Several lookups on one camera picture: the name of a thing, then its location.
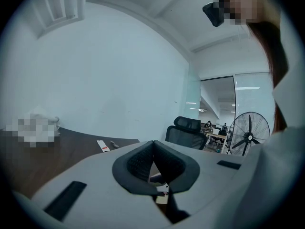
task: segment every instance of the mesh chair backrest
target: mesh chair backrest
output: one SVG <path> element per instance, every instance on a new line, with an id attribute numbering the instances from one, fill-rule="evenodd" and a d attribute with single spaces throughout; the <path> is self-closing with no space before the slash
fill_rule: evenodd
<path id="1" fill-rule="evenodd" d="M 179 116 L 175 119 L 173 123 L 176 127 L 187 131 L 200 132 L 201 130 L 200 120 L 194 120 Z"/>
<path id="2" fill-rule="evenodd" d="M 172 125 L 167 128 L 165 140 L 170 143 L 202 150 L 207 139 L 203 133 L 183 130 Z"/>

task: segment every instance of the black fan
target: black fan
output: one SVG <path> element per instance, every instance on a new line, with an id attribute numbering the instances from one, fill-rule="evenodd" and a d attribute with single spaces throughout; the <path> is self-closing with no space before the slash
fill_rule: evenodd
<path id="1" fill-rule="evenodd" d="M 270 136 L 267 121 L 260 114 L 247 112 L 238 116 L 229 131 L 228 153 L 244 156 L 249 148 L 263 143 Z"/>

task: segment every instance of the fan blade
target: fan blade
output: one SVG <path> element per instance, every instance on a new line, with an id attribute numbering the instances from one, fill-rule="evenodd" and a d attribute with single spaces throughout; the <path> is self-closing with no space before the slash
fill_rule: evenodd
<path id="1" fill-rule="evenodd" d="M 240 142 L 238 142 L 237 144 L 235 144 L 231 149 L 234 149 L 234 148 L 238 147 L 239 145 L 241 145 L 241 144 L 243 144 L 243 143 L 245 143 L 245 142 L 246 142 L 245 139 L 244 139 L 244 140 L 241 140 Z"/>
<path id="2" fill-rule="evenodd" d="M 255 140 L 254 138 L 252 139 L 252 142 L 254 142 L 255 144 L 260 144 L 260 142 Z"/>
<path id="3" fill-rule="evenodd" d="M 244 154 L 246 153 L 247 146 L 248 146 L 248 143 L 246 143 L 246 145 L 244 146 L 243 156 L 244 156 Z"/>
<path id="4" fill-rule="evenodd" d="M 249 132 L 251 133 L 252 131 L 252 121 L 251 121 L 251 117 L 249 115 Z"/>

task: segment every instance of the chair headrest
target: chair headrest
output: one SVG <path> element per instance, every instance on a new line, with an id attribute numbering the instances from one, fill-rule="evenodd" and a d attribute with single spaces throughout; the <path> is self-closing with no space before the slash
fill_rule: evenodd
<path id="1" fill-rule="evenodd" d="M 201 121 L 200 120 L 194 120 L 194 119 L 189 119 L 189 118 L 179 116 L 175 119 L 175 121 L 173 123 L 176 127 L 187 130 L 187 131 L 200 132 L 200 130 L 201 130 Z"/>

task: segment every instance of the hair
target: hair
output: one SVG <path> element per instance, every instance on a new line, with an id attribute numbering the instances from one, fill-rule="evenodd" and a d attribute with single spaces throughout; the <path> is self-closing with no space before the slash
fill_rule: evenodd
<path id="1" fill-rule="evenodd" d="M 288 62 L 281 43 L 280 29 L 266 21 L 247 23 L 247 26 L 264 49 L 268 59 L 273 88 L 275 88 L 288 71 Z M 274 132 L 284 130 L 287 124 L 276 103 L 274 116 Z"/>

